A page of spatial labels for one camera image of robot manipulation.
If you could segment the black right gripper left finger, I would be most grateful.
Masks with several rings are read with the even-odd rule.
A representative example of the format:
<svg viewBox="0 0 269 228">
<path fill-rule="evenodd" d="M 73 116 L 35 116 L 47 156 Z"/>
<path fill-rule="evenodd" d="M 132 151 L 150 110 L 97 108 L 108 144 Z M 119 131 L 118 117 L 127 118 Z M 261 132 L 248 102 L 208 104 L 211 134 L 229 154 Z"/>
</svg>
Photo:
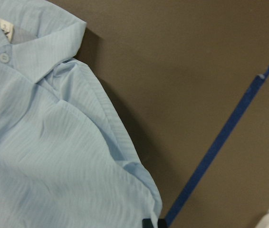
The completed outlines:
<svg viewBox="0 0 269 228">
<path fill-rule="evenodd" d="M 150 218 L 142 220 L 142 228 L 153 228 L 153 224 Z"/>
</svg>

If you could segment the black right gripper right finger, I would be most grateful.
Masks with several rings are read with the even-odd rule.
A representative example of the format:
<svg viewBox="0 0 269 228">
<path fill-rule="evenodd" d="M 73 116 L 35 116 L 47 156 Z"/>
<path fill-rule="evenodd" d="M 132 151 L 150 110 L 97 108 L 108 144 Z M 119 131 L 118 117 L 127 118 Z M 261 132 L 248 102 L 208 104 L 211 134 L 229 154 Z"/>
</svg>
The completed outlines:
<svg viewBox="0 0 269 228">
<path fill-rule="evenodd" d="M 165 219 L 163 218 L 158 219 L 157 226 L 158 228 L 167 228 L 167 223 Z"/>
</svg>

